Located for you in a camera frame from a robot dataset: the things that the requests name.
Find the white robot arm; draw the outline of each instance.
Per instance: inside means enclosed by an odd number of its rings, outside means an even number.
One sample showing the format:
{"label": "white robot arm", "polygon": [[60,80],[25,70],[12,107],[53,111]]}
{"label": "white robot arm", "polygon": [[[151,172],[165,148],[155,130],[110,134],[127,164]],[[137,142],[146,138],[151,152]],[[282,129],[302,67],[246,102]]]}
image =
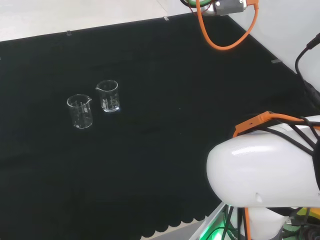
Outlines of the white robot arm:
{"label": "white robot arm", "polygon": [[[320,122],[320,116],[307,119]],[[297,127],[316,144],[318,139],[310,127]],[[270,129],[313,150],[285,123]],[[212,189],[224,203],[248,208],[250,236],[254,240],[279,236],[289,214],[277,213],[273,208],[320,207],[320,190],[312,156],[270,132],[254,131],[216,146],[208,155],[207,176]],[[236,210],[230,219],[232,226],[237,226]]]}

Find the metal clip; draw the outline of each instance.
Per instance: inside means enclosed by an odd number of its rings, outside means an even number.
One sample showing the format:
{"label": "metal clip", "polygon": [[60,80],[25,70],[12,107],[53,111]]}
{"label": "metal clip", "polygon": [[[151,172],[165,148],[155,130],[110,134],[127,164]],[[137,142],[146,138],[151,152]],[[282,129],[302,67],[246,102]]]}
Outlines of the metal clip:
{"label": "metal clip", "polygon": [[271,60],[271,63],[273,64],[277,64],[277,63],[281,63],[282,61],[280,59],[275,59],[275,60]]}

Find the black tablecloth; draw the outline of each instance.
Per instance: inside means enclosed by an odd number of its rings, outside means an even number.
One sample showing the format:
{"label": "black tablecloth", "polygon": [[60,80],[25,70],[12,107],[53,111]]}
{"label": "black tablecloth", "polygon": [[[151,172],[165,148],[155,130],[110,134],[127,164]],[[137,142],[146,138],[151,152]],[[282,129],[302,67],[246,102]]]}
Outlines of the black tablecloth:
{"label": "black tablecloth", "polygon": [[[211,49],[192,14],[0,42],[0,238],[140,239],[202,220],[220,200],[208,151],[267,110],[307,116],[294,73],[249,36]],[[206,18],[228,45],[244,30]],[[107,114],[98,82],[119,83]],[[93,125],[72,127],[87,94]]]}

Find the orange cable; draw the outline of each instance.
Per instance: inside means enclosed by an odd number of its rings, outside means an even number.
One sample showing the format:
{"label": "orange cable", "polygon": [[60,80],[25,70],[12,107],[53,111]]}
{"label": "orange cable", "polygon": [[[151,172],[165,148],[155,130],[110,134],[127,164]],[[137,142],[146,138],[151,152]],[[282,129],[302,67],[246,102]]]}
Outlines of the orange cable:
{"label": "orange cable", "polygon": [[252,28],[256,24],[256,21],[257,21],[257,18],[258,18],[259,6],[258,6],[257,3],[254,3],[253,6],[254,6],[255,13],[254,13],[254,17],[253,17],[251,26],[249,27],[248,31],[246,31],[246,33],[238,41],[236,41],[235,43],[233,43],[233,44],[231,44],[229,46],[218,46],[218,45],[214,44],[210,40],[210,37],[207,34],[206,27],[205,27],[205,24],[204,24],[204,20],[202,18],[202,14],[201,14],[200,0],[196,0],[195,3],[196,3],[196,11],[197,11],[198,19],[199,19],[199,24],[200,24],[200,27],[201,27],[201,30],[202,30],[202,33],[203,33],[203,36],[204,36],[205,40],[207,41],[207,43],[211,47],[213,47],[214,49],[217,49],[217,50],[221,50],[221,51],[232,49],[232,48],[236,47],[238,44],[240,44],[249,35],[249,33],[251,32]]}
{"label": "orange cable", "polygon": [[245,207],[244,212],[245,212],[245,222],[246,222],[246,239],[251,240],[249,209]]}

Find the green light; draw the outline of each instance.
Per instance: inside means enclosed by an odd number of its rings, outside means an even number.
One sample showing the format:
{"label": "green light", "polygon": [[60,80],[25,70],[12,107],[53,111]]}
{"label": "green light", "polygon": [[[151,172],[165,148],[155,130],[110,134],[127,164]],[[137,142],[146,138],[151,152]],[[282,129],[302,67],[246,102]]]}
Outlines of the green light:
{"label": "green light", "polygon": [[211,240],[221,240],[222,234],[221,232],[219,232],[220,230],[223,230],[223,229],[219,229],[216,231],[216,233],[212,234]]}
{"label": "green light", "polygon": [[219,227],[224,227],[224,222],[222,221],[219,225],[215,226],[208,226],[205,231],[200,235],[200,240],[221,240],[223,229],[217,229],[215,232],[212,233],[212,231]]}

